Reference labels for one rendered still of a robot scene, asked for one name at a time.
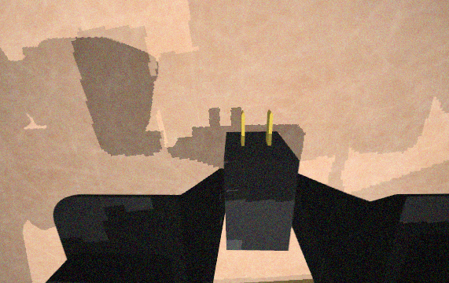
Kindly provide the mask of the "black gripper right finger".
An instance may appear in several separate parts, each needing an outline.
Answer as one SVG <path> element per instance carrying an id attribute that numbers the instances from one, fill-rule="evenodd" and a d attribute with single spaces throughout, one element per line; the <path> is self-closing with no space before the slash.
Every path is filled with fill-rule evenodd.
<path id="1" fill-rule="evenodd" d="M 292 227 L 314 283 L 397 283 L 414 236 L 449 234 L 449 193 L 368 201 L 298 174 Z"/>

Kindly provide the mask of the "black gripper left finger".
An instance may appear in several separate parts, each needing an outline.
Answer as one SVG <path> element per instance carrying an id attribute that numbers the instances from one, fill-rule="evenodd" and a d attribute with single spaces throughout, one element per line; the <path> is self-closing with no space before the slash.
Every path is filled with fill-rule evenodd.
<path id="1" fill-rule="evenodd" d="M 225 217 L 224 168 L 181 195 L 76 194 L 53 218 L 76 252 L 165 255 L 174 283 L 213 283 Z"/>

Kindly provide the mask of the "black two-prong plug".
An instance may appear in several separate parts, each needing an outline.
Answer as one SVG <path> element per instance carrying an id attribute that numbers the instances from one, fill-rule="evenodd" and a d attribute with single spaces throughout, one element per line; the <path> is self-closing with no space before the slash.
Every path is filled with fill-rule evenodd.
<path id="1" fill-rule="evenodd" d="M 267 112 L 267 131 L 227 132 L 224 153 L 226 250 L 288 251 L 300 160 Z"/>

